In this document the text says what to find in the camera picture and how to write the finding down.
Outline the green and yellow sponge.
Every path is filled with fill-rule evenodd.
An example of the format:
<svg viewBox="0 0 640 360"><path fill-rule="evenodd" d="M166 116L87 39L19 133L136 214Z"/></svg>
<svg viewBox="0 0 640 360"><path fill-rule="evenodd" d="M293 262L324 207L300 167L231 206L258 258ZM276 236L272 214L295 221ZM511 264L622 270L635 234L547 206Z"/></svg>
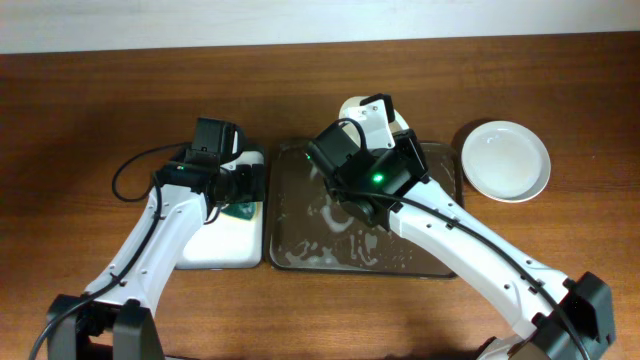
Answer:
<svg viewBox="0 0 640 360"><path fill-rule="evenodd" d="M232 203L226 205L221 213L233 219L256 221L260 217L261 205L257 202Z"/></svg>

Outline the cream plate with red stain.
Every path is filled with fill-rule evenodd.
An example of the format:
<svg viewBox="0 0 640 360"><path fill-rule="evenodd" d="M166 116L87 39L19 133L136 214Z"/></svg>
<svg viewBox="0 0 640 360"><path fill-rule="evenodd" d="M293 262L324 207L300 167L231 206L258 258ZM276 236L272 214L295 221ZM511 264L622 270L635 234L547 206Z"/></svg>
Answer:
<svg viewBox="0 0 640 360"><path fill-rule="evenodd" d="M365 96L354 96L354 97L348 98L340 107L340 110L338 112L339 117L344 118L346 115L347 108L359 106L360 102L364 99L365 99ZM391 133L409 129L409 125L397 110L394 111L394 114L395 114L395 120L389 124Z"/></svg>

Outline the pale green plate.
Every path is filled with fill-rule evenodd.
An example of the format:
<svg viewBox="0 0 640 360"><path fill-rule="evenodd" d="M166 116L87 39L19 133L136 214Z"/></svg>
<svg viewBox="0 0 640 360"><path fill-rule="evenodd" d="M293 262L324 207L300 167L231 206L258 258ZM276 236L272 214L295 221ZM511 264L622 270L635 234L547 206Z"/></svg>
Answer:
<svg viewBox="0 0 640 360"><path fill-rule="evenodd" d="M551 178L551 158L544 143L510 121L489 121L474 128L463 142L461 162L478 192L505 203L535 198Z"/></svg>

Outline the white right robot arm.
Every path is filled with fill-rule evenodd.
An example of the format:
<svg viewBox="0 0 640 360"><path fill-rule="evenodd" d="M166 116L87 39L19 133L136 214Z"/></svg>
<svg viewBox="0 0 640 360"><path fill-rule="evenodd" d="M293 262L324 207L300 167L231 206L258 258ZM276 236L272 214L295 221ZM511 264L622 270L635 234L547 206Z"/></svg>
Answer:
<svg viewBox="0 0 640 360"><path fill-rule="evenodd" d="M423 248L497 309L514 334L490 339L480 358L601 358L616 340L610 287L591 272L574 281L505 241L430 177L413 131L395 140L370 150L332 126L309 158L343 209Z"/></svg>

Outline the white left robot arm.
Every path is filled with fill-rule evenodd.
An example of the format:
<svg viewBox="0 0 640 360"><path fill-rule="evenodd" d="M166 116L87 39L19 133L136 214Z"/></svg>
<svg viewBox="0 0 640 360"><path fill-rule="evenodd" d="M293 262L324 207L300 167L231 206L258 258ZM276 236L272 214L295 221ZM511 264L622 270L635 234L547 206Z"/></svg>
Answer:
<svg viewBox="0 0 640 360"><path fill-rule="evenodd" d="M252 268L261 260L264 157L208 166L170 161L109 265L80 296L60 295L36 343L50 359L163 359L154 317L174 270Z"/></svg>

